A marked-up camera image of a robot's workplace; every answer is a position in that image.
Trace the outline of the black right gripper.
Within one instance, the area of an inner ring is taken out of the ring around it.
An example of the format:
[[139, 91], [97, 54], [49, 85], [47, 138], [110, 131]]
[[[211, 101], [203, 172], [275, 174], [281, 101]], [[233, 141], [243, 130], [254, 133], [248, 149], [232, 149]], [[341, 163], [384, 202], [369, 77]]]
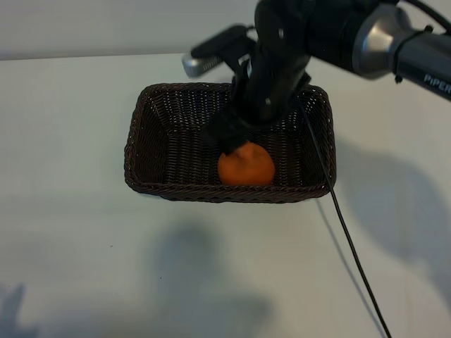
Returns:
[[258, 42], [246, 67], [251, 72], [236, 79], [230, 106], [205, 125], [207, 144], [231, 155], [249, 140], [229, 133], [248, 133], [281, 119], [310, 59], [305, 39], [312, 13], [312, 1], [258, 3], [254, 14]]

